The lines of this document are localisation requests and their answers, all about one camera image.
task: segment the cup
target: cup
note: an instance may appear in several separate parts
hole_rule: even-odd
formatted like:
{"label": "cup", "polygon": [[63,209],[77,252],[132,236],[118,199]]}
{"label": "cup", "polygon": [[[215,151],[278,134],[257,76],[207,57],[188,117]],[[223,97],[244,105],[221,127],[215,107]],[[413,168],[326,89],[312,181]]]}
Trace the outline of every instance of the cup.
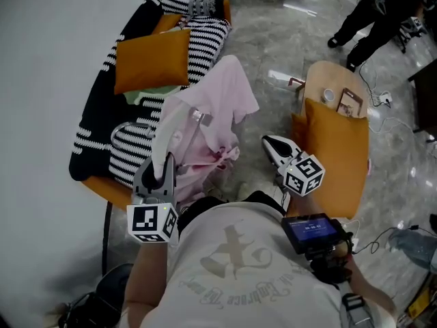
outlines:
{"label": "cup", "polygon": [[331,89],[325,89],[325,91],[323,91],[323,96],[322,96],[322,102],[323,103],[329,103],[334,101],[335,96],[334,96],[334,91],[332,91]]}

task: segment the tile floor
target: tile floor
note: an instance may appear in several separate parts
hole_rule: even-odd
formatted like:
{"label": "tile floor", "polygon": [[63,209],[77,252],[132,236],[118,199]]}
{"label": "tile floor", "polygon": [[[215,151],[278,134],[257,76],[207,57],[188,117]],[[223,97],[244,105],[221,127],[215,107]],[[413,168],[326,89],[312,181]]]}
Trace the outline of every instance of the tile floor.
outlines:
{"label": "tile floor", "polygon": [[[271,183],[274,169],[260,148],[260,138],[266,134],[289,135],[290,113],[298,113],[301,102],[287,86],[291,76],[304,79],[308,67],[322,59],[344,64],[355,42],[367,35],[369,29],[343,48],[331,50],[326,46],[355,5],[356,0],[231,0],[234,30],[223,54],[234,54],[241,61],[260,110],[244,123],[241,156],[225,192],[231,194],[235,186],[246,181],[253,190],[279,197]],[[363,76],[372,87],[376,84],[375,93],[388,90],[393,97],[391,109],[369,106],[374,130],[387,117],[399,118],[414,127],[414,89],[406,79],[436,57],[436,45],[425,36],[412,40],[406,55],[396,43],[389,42],[363,66]],[[387,122],[383,131],[395,124]],[[424,144],[425,134],[413,135],[410,129],[398,125],[388,133],[369,135],[373,167],[356,215],[361,223],[358,249],[400,221],[429,229],[428,217],[436,212],[437,205],[437,164],[431,155],[433,145]],[[113,263],[121,254],[133,259],[136,248],[126,245],[130,242],[124,234],[125,219],[116,210],[113,215],[118,220],[110,239]],[[348,230],[355,232],[357,225],[351,223]],[[385,290],[402,310],[426,271],[410,263],[403,253],[389,252],[385,242],[383,237],[378,252],[371,255],[365,250],[356,261],[365,277]]]}

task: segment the pink garment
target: pink garment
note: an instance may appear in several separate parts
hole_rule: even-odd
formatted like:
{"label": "pink garment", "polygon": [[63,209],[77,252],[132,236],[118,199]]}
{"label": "pink garment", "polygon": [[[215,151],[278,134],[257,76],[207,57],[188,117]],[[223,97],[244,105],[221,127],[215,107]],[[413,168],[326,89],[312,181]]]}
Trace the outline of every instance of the pink garment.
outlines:
{"label": "pink garment", "polygon": [[[176,200],[188,203],[203,196],[203,182],[209,173],[224,160],[238,158],[238,138],[232,132],[232,122],[241,122],[246,114],[256,112],[259,106],[240,62],[233,55],[224,56],[195,86],[168,97],[161,121],[181,102],[212,116],[208,127],[200,126],[176,177]],[[191,139],[196,125],[196,121],[189,118],[173,135],[169,151],[178,165],[184,155],[184,149],[178,151],[178,148],[182,148],[182,142]]]}

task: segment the coffee table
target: coffee table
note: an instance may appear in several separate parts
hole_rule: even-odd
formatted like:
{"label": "coffee table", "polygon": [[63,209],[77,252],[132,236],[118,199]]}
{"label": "coffee table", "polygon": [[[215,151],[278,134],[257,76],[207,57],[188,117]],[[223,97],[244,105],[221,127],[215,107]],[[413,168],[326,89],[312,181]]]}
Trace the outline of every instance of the coffee table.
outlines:
{"label": "coffee table", "polygon": [[309,67],[307,80],[305,82],[296,78],[291,78],[288,85],[291,85],[293,82],[300,84],[296,89],[298,93],[300,90],[304,90],[302,107],[300,109],[301,115],[305,115],[305,99],[310,98],[315,102],[321,102],[325,89],[331,89],[334,92],[334,101],[326,103],[326,106],[336,111],[343,90],[348,88],[354,94],[363,99],[363,106],[361,107],[359,117],[367,117],[368,99],[361,80],[350,70],[339,64],[334,64],[329,61],[315,62],[311,67]]}

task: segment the dark furniture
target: dark furniture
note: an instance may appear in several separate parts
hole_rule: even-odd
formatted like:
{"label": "dark furniture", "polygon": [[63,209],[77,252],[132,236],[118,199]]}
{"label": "dark furniture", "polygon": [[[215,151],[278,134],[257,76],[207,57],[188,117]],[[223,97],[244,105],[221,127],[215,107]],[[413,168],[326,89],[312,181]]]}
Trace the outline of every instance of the dark furniture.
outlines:
{"label": "dark furniture", "polygon": [[[419,128],[414,133],[426,131],[437,137],[437,59],[408,78],[416,84]],[[429,139],[427,143],[437,142]]]}

